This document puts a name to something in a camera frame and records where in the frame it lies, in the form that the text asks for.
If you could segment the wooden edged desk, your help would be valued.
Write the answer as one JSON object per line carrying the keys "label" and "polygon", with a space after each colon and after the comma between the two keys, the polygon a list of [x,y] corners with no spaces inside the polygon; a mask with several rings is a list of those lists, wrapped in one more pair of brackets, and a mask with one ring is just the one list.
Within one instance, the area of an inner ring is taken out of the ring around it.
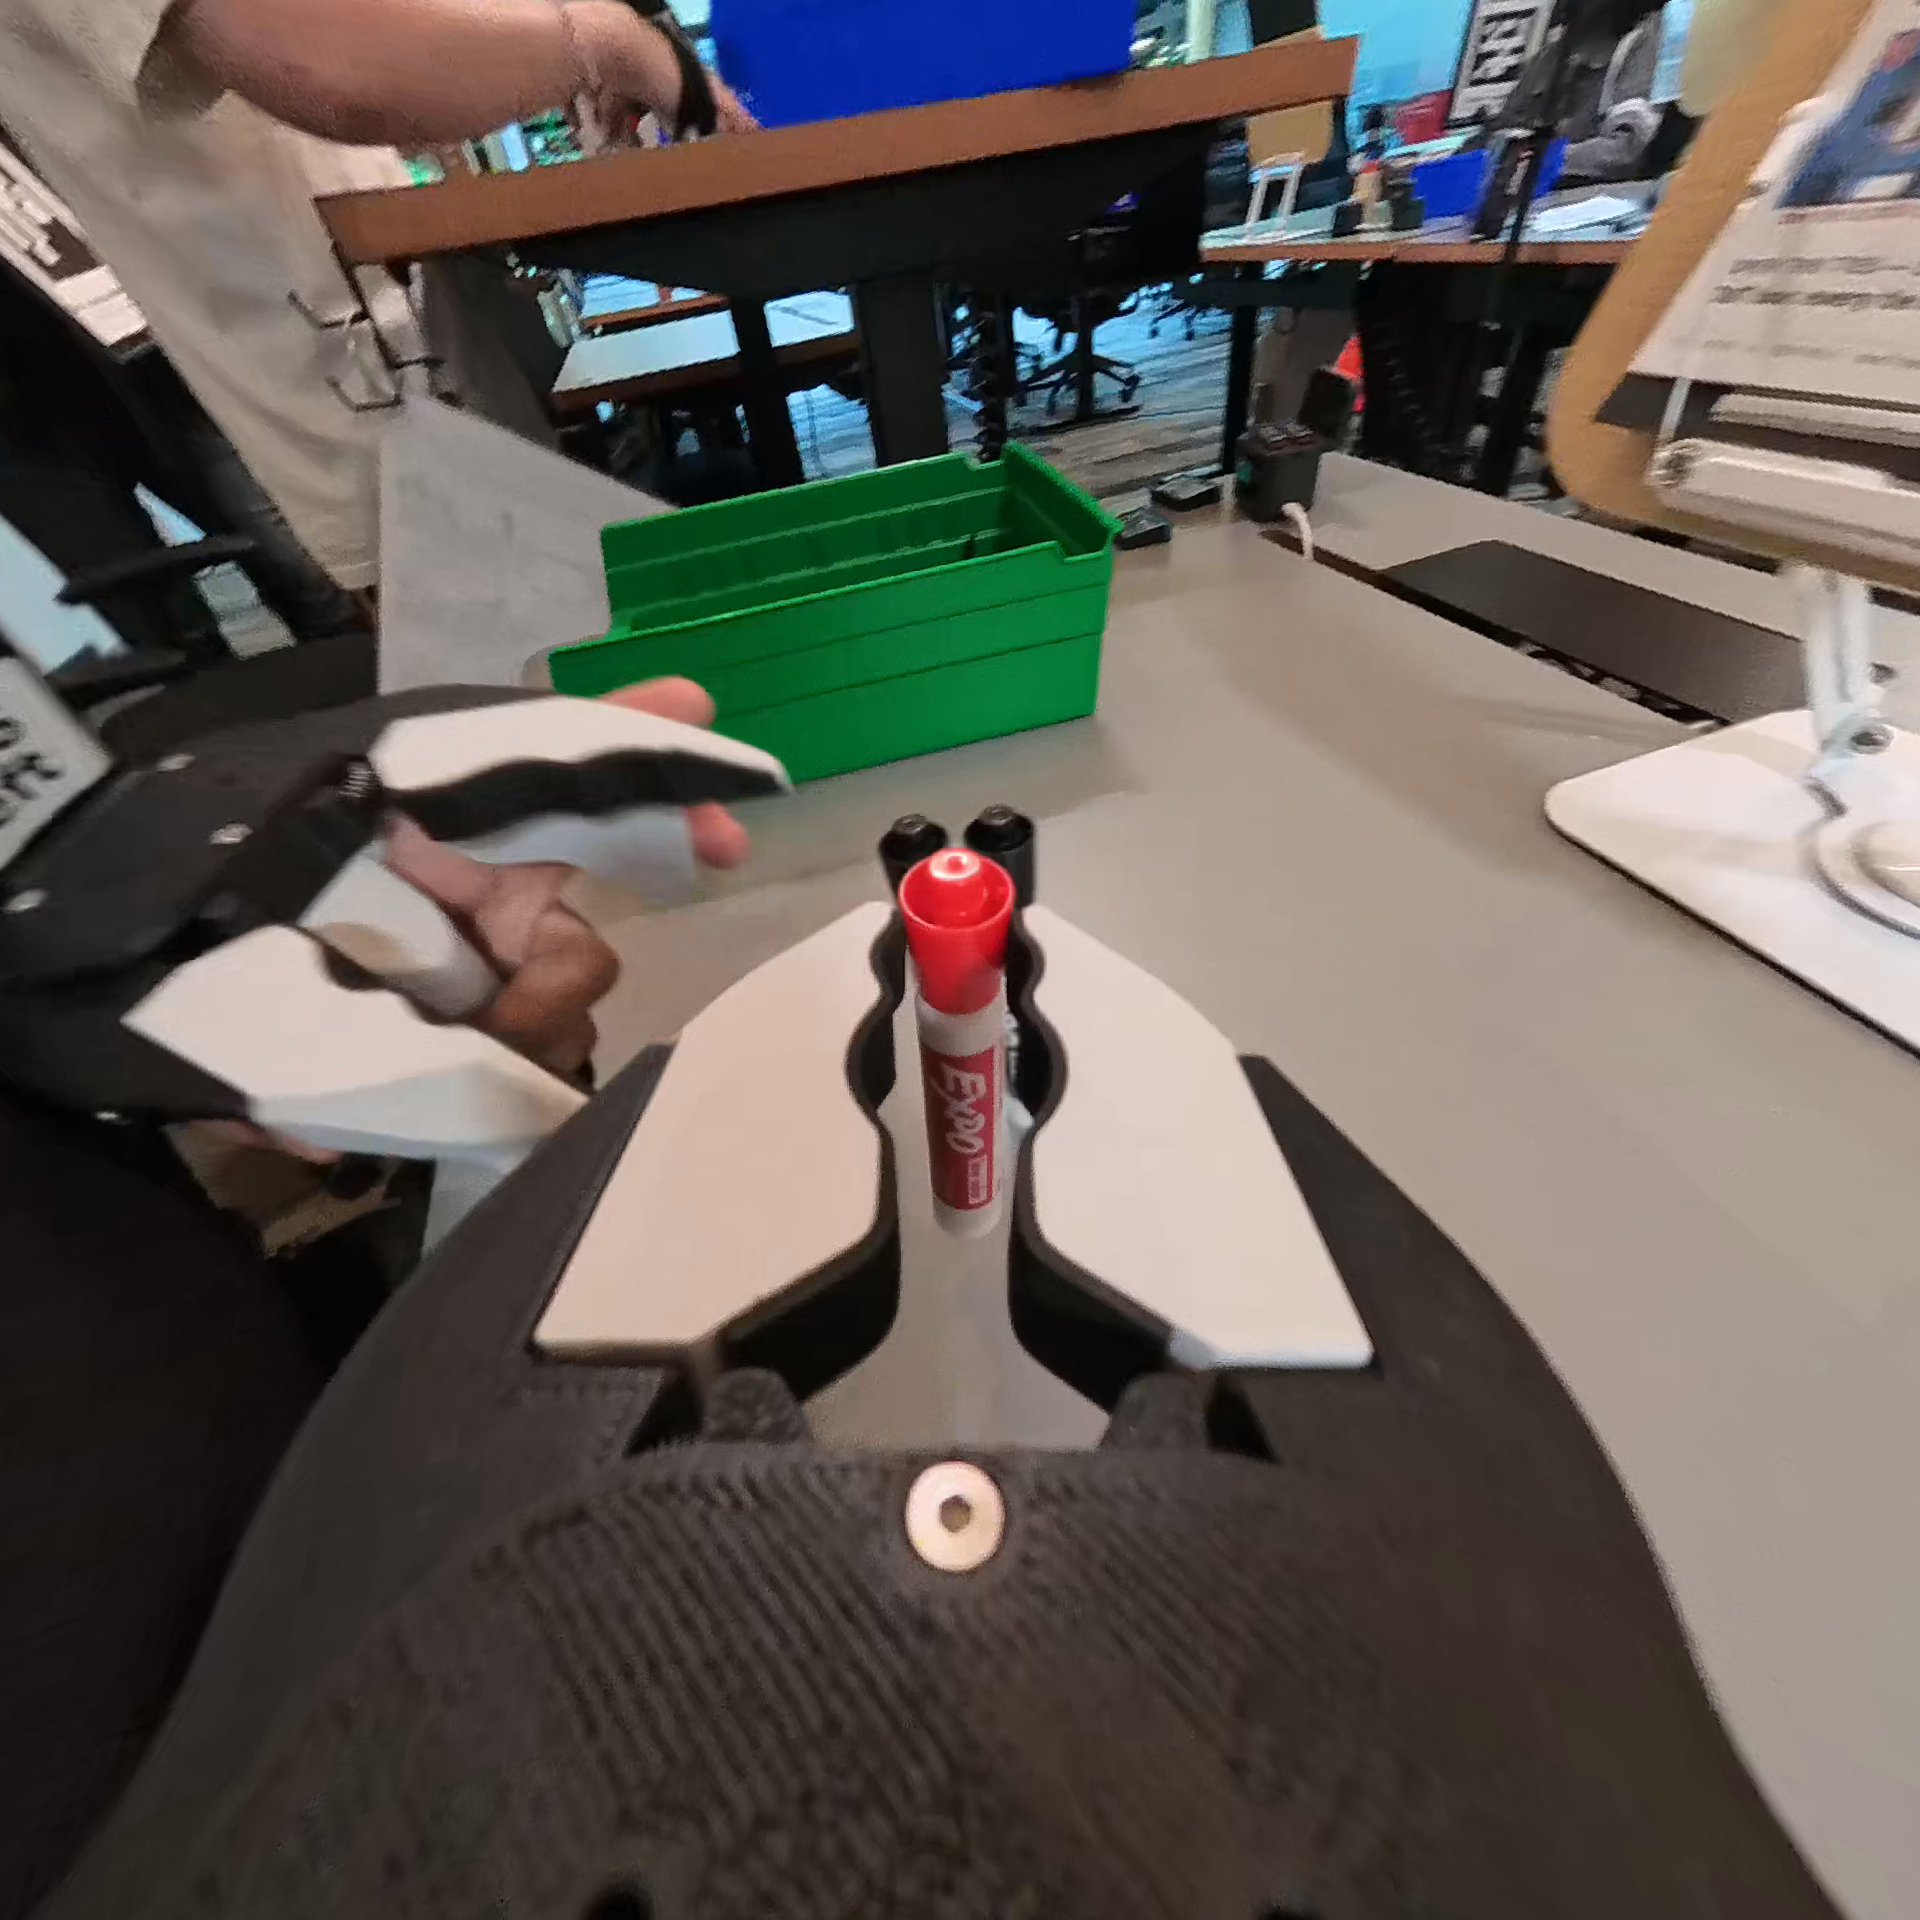
{"label": "wooden edged desk", "polygon": [[965,103],[719,134],[505,176],[319,202],[346,266],[515,251],[547,268],[687,285],[733,311],[756,455],[799,480],[765,306],[846,291],[878,463],[946,452],[938,291],[1010,295],[1130,191],[1205,167],[1253,112],[1327,104],[1359,40],[1300,35],[1247,55]]}
{"label": "wooden edged desk", "polygon": [[1365,459],[1506,495],[1542,469],[1546,391],[1645,222],[1582,224],[1523,240],[1460,230],[1212,232],[1206,299],[1235,319],[1331,315],[1358,344],[1356,451]]}

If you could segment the black power adapter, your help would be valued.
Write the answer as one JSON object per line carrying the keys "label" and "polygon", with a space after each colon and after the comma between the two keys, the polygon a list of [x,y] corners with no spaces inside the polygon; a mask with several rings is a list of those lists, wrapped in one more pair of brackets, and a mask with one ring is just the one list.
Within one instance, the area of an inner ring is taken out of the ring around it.
{"label": "black power adapter", "polygon": [[1253,524],[1309,514],[1327,438],[1298,420],[1247,423],[1233,455],[1236,514]]}

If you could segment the person's black knit clothing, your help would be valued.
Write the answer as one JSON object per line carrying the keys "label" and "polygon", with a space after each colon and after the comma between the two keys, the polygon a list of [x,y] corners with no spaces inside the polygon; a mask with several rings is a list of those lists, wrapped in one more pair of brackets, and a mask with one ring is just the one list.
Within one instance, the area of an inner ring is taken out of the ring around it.
{"label": "person's black knit clothing", "polygon": [[2,1108],[2,1915],[139,1763],[322,1384],[418,1260],[426,1175],[273,1254],[158,1134]]}

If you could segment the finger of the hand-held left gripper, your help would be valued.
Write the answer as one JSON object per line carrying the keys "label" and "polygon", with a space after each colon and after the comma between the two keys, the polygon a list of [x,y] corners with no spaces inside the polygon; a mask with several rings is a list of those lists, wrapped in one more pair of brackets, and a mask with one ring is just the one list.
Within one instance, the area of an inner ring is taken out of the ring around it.
{"label": "finger of the hand-held left gripper", "polygon": [[342,959],[303,928],[259,928],[181,965],[124,1027],[267,1134],[346,1154],[511,1166],[586,1107],[471,1027],[495,979],[465,941],[371,986]]}
{"label": "finger of the hand-held left gripper", "polygon": [[369,765],[429,840],[492,869],[565,866],[646,904],[700,893],[694,810],[793,789],[749,743],[565,694],[401,718]]}

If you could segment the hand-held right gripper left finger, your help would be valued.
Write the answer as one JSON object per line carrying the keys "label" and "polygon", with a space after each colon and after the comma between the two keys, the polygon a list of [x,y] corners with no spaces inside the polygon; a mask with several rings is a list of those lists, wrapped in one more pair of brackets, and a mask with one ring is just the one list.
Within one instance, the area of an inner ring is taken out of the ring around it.
{"label": "hand-held right gripper left finger", "polygon": [[901,1299],[901,931],[863,902],[693,1018],[535,1325],[563,1359],[867,1359]]}

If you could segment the green plastic bin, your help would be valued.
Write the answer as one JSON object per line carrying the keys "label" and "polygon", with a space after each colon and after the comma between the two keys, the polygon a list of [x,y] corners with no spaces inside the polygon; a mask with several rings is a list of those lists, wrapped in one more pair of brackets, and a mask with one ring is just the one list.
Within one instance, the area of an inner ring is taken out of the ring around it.
{"label": "green plastic bin", "polygon": [[607,628],[545,672],[694,680],[795,782],[1055,726],[1098,707],[1118,535],[1021,446],[613,520]]}

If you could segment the person's left hand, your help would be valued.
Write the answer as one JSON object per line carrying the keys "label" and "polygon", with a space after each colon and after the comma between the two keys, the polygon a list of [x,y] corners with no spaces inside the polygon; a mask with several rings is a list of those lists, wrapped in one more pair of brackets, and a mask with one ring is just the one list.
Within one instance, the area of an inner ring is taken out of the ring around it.
{"label": "person's left hand", "polygon": [[486,958],[495,990],[471,1023],[583,1084],[596,1044],[591,1014],[618,986],[619,963],[565,901],[574,870],[556,862],[495,869],[435,843],[405,819],[386,830],[386,859]]}

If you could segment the blue plastic bin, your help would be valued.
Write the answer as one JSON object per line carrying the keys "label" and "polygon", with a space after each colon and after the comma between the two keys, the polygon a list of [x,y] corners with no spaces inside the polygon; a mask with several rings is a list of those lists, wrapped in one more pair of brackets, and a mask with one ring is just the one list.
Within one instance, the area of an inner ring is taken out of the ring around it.
{"label": "blue plastic bin", "polygon": [[710,2],[717,71],[764,127],[1123,74],[1134,2]]}

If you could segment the printed instruction paper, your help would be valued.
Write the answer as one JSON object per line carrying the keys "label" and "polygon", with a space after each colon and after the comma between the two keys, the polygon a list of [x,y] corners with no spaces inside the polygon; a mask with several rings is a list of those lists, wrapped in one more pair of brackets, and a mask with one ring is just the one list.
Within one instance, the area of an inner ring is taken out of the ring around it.
{"label": "printed instruction paper", "polygon": [[1917,403],[1917,4],[1873,4],[1787,110],[1637,378]]}

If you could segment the red dry erase marker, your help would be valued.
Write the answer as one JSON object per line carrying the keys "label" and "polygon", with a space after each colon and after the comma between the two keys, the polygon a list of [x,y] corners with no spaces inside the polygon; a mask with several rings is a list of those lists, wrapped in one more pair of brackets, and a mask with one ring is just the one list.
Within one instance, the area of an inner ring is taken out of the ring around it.
{"label": "red dry erase marker", "polygon": [[975,1239],[1001,1219],[1018,888],[998,862],[946,847],[901,877],[897,902],[914,970],[931,1204],[943,1232]]}

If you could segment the fiducial tag poster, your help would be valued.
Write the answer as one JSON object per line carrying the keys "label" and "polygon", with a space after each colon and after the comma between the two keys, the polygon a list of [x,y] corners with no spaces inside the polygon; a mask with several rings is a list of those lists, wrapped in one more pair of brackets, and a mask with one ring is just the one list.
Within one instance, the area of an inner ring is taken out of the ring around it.
{"label": "fiducial tag poster", "polygon": [[1551,2],[1473,2],[1447,98],[1447,131],[1498,122],[1551,19]]}

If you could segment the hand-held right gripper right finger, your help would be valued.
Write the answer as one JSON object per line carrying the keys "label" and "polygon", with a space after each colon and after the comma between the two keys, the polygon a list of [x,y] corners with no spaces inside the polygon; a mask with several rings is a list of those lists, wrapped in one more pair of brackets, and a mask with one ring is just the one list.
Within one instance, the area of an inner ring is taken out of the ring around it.
{"label": "hand-held right gripper right finger", "polygon": [[1062,1091],[1028,1136],[1045,1253],[1191,1370],[1363,1370],[1375,1350],[1235,1044],[1046,904],[1036,1010]]}

